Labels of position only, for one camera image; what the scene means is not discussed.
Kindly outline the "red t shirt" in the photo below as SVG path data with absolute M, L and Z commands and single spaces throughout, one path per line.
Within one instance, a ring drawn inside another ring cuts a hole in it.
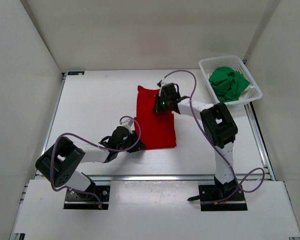
M 137 87 L 136 117 L 137 135 L 146 150 L 174 148 L 177 146 L 175 119 L 172 112 L 154 113 L 155 96 L 159 90 Z

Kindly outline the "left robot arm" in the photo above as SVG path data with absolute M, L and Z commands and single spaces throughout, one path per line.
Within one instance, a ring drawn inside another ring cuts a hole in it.
M 90 200 L 95 194 L 96 184 L 77 171 L 79 164 L 105 164 L 117 158 L 120 152 L 134 153 L 146 148 L 137 131 L 127 125 L 118 126 L 112 135 L 102 138 L 100 144 L 77 146 L 68 137 L 62 136 L 39 157 L 35 167 L 55 188 L 68 188 L 77 192 L 83 200 Z

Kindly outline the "green t shirt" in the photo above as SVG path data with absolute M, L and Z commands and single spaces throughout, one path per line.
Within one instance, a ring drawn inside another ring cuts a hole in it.
M 241 92 L 250 85 L 242 73 L 227 66 L 216 68 L 209 83 L 217 99 L 223 103 L 238 101 Z

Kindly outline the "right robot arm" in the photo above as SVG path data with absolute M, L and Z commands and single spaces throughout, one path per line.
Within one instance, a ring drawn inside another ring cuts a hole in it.
M 157 85 L 159 93 L 155 95 L 154 113 L 176 112 L 201 121 L 199 126 L 203 127 L 203 133 L 215 148 L 214 193 L 220 200 L 228 199 L 237 185 L 233 171 L 233 147 L 238 127 L 227 106 L 222 102 L 203 103 L 181 96 L 175 83 L 160 81 Z

